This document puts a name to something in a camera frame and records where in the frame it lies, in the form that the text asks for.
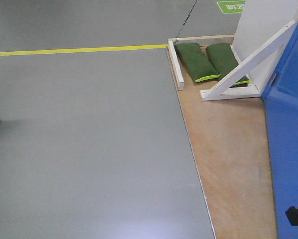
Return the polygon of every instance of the yellow floor line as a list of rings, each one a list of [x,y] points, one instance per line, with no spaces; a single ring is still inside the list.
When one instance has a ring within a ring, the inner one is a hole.
[[[97,52],[97,51],[131,51],[131,50],[144,50],[144,49],[161,49],[166,47],[167,47],[167,44],[159,44],[159,45],[139,45],[139,46],[52,49],[52,50],[36,50],[36,51],[7,51],[7,52],[0,52],[0,56],[43,55],[43,54]]]

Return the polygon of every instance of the plywood platform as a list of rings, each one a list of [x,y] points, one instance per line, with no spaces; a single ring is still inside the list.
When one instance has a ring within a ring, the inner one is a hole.
[[[262,100],[201,102],[214,82],[184,82],[179,99],[217,238],[276,239]]]

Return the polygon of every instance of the white wooden plank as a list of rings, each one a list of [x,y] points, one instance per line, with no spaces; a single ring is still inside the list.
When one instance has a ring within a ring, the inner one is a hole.
[[[255,85],[248,85],[246,87],[228,88],[219,96],[209,97],[210,90],[201,90],[200,95],[203,101],[238,99],[261,96],[258,88]]]
[[[286,26],[279,30],[274,36],[267,40],[259,49],[253,52],[233,71],[225,76],[219,83],[213,86],[205,98],[220,96],[225,90],[235,84],[239,79],[249,73],[254,67],[269,57],[277,49],[287,43],[289,32],[294,30],[295,21],[290,21]]]
[[[230,43],[232,44],[234,35],[215,35],[215,36],[200,36],[200,37],[184,37],[184,38],[172,38],[176,44],[180,43],[198,43],[200,46],[208,46],[216,43]]]
[[[175,80],[178,84],[178,89],[183,90],[184,80],[183,80],[179,61],[178,61],[172,40],[168,40],[168,51],[169,51],[169,55],[170,55],[171,65],[172,65],[171,70],[173,70],[173,72],[174,72]]]

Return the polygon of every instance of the green sandbag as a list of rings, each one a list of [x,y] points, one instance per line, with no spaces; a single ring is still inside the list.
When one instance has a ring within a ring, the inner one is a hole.
[[[174,47],[196,83],[220,76],[197,43],[182,43]]]
[[[228,43],[210,45],[206,48],[206,52],[214,68],[221,74],[218,79],[219,81],[239,65]],[[233,86],[247,84],[249,82],[250,80],[244,76]]]

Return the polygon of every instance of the blue panel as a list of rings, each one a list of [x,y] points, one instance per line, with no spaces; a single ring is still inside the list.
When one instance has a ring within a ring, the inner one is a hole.
[[[265,98],[268,136],[280,239],[298,239],[285,211],[298,208],[298,35]]]

